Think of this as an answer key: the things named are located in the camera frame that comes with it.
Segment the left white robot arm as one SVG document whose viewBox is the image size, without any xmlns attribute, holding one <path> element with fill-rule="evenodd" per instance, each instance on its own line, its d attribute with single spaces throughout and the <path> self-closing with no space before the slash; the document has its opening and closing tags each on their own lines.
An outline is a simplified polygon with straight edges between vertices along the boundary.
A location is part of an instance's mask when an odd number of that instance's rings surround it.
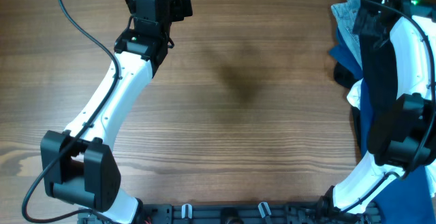
<svg viewBox="0 0 436 224">
<path fill-rule="evenodd" d="M 169 49 L 172 23 L 193 14 L 191 0 L 125 0 L 126 28 L 109 52 L 110 67 L 82 112 L 62 132 L 48 131 L 40 152 L 46 194 L 78 205 L 105 223 L 141 223 L 142 202 L 121 188 L 112 154 L 135 100 L 154 78 Z"/>
</svg>

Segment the black pants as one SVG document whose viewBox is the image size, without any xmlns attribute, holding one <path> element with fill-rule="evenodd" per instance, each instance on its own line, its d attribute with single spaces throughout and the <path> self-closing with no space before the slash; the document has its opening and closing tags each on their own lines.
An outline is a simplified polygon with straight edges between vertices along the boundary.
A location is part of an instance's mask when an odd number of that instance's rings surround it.
<svg viewBox="0 0 436 224">
<path fill-rule="evenodd" d="M 375 121 L 389 111 L 397 98 L 396 57 L 390 40 L 381 47 L 377 47 L 377 37 L 360 35 L 359 40 L 363 78 Z"/>
</svg>

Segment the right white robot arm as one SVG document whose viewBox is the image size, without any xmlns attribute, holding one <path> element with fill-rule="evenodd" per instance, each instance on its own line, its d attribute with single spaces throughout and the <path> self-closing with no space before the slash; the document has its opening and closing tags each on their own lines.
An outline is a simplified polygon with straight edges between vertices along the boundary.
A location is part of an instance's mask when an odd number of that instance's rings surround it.
<svg viewBox="0 0 436 224">
<path fill-rule="evenodd" d="M 331 7 L 334 76 L 349 89 L 362 159 L 317 206 L 326 217 L 434 221 L 435 6 L 423 0 L 345 0 Z"/>
</svg>

